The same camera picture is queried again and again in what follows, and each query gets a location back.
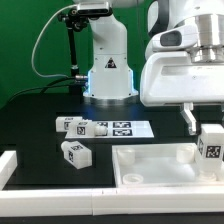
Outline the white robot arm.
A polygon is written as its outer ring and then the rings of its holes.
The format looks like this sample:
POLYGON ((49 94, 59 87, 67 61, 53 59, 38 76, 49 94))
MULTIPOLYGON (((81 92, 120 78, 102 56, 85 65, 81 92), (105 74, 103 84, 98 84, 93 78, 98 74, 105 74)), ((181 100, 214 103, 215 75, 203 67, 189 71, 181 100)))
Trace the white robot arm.
POLYGON ((191 135, 198 131, 196 105, 224 103, 224 0, 73 0, 93 35, 93 66, 84 97, 124 100, 133 94, 146 107, 181 107, 191 135), (127 30, 112 10, 141 3, 146 31, 140 87, 127 65, 127 30))

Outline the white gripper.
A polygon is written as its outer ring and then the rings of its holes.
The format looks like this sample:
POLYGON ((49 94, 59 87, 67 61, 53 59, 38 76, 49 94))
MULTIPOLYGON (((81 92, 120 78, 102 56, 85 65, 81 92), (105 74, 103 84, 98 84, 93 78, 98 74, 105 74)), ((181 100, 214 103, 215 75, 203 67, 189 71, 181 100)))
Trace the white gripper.
POLYGON ((185 51, 159 52, 144 65, 140 100, 148 107, 182 104, 190 135, 197 134, 195 104, 224 102, 224 63, 192 63, 185 51))

